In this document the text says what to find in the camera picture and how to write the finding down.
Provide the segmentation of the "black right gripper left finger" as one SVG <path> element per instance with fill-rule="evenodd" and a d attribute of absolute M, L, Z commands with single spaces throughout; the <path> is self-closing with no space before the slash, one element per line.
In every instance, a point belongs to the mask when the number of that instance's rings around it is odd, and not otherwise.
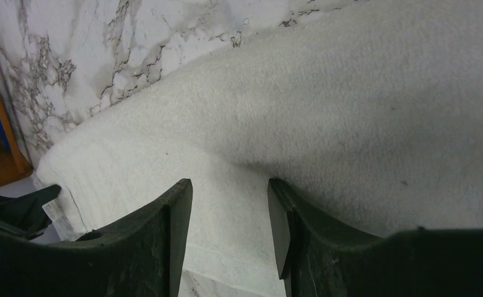
<path fill-rule="evenodd" d="M 76 241 L 35 244 L 0 233 L 0 296 L 177 296 L 193 186 Z"/>

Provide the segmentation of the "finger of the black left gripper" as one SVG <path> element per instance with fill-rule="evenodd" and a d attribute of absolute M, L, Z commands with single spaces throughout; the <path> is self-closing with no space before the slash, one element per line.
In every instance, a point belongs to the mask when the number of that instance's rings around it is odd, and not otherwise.
<path fill-rule="evenodd" d="M 20 196 L 0 196 L 0 231 L 24 239 L 42 235 L 52 223 L 43 206 L 58 198 L 61 186 L 54 184 Z"/>

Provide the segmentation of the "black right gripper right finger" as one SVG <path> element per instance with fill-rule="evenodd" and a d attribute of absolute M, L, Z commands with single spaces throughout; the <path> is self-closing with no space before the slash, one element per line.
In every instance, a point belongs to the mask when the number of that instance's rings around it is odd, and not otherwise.
<path fill-rule="evenodd" d="M 277 273 L 287 296 L 483 296 L 483 229 L 380 238 L 268 182 Z"/>

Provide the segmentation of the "white terry towel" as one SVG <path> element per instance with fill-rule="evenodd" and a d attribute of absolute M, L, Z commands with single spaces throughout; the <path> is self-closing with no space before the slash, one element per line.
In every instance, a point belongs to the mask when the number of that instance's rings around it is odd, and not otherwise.
<path fill-rule="evenodd" d="M 183 294 L 284 296 L 267 185 L 367 233 L 483 228 L 483 1 L 365 1 L 211 52 L 41 158 L 73 235 L 193 184 Z"/>

